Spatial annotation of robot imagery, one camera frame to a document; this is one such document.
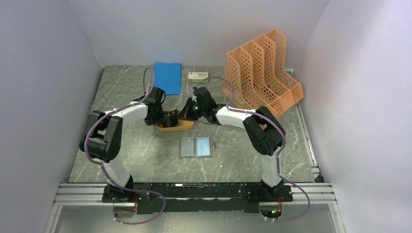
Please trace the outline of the black card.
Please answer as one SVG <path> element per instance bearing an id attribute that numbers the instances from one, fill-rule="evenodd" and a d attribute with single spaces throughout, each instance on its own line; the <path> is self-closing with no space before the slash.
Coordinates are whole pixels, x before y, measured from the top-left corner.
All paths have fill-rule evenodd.
<path id="1" fill-rule="evenodd" d="M 175 127 L 178 125 L 178 111 L 175 109 L 173 111 L 164 114 L 165 122 L 163 126 L 165 128 Z"/>

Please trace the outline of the orange oval tray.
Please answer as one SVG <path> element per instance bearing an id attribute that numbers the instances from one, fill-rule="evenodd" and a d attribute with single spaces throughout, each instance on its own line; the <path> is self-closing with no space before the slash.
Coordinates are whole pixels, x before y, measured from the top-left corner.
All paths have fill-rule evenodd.
<path id="1" fill-rule="evenodd" d="M 178 115 L 181 112 L 181 110 L 170 110 L 170 111 L 164 111 L 163 114 L 166 117 L 166 115 L 172 114 L 172 118 L 174 118 L 174 115 Z M 188 131 L 193 128 L 194 126 L 194 121 L 191 120 L 184 120 L 184 119 L 177 119 L 178 123 L 173 126 L 173 127 L 163 127 L 163 123 L 158 123 L 156 124 L 156 127 L 162 131 L 162 132 L 176 132 L 176 131 Z"/>

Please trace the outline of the grey VIP card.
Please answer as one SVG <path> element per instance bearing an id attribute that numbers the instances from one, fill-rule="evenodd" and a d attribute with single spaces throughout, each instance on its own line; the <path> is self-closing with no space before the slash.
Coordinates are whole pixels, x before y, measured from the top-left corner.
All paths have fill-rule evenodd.
<path id="1" fill-rule="evenodd" d="M 196 153 L 196 142 L 195 138 L 187 137 L 182 138 L 181 141 L 181 156 L 182 157 L 192 157 Z"/>

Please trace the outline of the grey card holder wallet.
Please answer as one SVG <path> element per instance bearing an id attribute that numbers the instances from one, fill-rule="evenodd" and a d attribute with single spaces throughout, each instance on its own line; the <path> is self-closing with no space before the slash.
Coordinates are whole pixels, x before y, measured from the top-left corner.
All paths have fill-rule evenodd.
<path id="1" fill-rule="evenodd" d="M 213 157 L 213 150 L 215 148 L 215 143 L 210 136 L 207 137 L 192 137 L 195 138 L 196 142 L 196 153 L 192 157 L 182 157 L 181 156 L 181 141 L 179 147 L 179 158 L 189 159 L 189 158 L 209 158 Z"/>

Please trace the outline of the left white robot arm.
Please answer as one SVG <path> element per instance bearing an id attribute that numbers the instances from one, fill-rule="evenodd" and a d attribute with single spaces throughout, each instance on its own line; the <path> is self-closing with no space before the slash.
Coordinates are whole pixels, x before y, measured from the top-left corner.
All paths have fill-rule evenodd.
<path id="1" fill-rule="evenodd" d="M 123 130 L 139 120 L 144 120 L 148 126 L 174 127 L 178 124 L 176 109 L 163 110 L 165 98 L 164 90 L 154 87 L 124 107 L 106 112 L 95 110 L 89 114 L 79 149 L 104 173 L 111 199 L 127 202 L 135 194 L 133 178 L 118 156 Z"/>

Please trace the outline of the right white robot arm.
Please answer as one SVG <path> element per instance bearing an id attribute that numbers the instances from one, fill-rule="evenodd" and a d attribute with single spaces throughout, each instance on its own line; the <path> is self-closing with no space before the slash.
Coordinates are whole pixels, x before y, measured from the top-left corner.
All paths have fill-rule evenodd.
<path id="1" fill-rule="evenodd" d="M 193 90 L 177 117 L 191 121 L 203 117 L 210 124 L 244 129 L 253 148 L 261 155 L 263 197 L 273 201 L 280 196 L 285 182 L 280 175 L 279 156 L 286 146 L 286 132 L 267 107 L 239 109 L 217 104 L 210 92 L 200 87 Z"/>

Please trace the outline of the blue notebook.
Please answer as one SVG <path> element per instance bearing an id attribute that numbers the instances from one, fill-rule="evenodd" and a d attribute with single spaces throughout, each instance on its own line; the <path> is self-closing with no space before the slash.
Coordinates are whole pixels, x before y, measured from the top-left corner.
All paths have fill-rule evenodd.
<path id="1" fill-rule="evenodd" d="M 154 86 L 162 89 L 166 95 L 181 94 L 180 63 L 154 63 Z"/>

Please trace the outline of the small red white box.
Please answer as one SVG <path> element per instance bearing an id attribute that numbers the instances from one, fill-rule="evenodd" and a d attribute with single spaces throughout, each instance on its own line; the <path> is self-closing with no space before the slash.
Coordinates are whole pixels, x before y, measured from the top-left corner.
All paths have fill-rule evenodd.
<path id="1" fill-rule="evenodd" d="M 208 72 L 194 72 L 194 71 L 188 72 L 189 83 L 200 83 L 203 80 L 207 79 L 208 77 L 209 77 Z"/>

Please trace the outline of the orange mesh file organizer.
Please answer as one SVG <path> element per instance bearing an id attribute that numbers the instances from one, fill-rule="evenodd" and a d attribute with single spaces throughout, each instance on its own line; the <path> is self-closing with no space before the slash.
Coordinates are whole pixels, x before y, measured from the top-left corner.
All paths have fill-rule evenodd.
<path id="1" fill-rule="evenodd" d="M 275 117 L 299 103 L 303 87 L 285 69 L 287 38 L 273 29 L 226 54 L 222 92 L 241 109 L 266 106 Z"/>

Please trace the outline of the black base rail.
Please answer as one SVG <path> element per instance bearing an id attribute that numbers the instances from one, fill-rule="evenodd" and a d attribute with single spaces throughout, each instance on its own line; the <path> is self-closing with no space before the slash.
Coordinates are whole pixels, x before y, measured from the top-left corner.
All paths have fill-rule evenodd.
<path id="1" fill-rule="evenodd" d="M 260 203 L 291 202 L 289 185 L 273 191 L 263 182 L 247 183 L 134 183 L 137 193 L 108 184 L 101 201 L 115 206 L 137 205 L 138 214 L 197 211 L 259 213 Z"/>

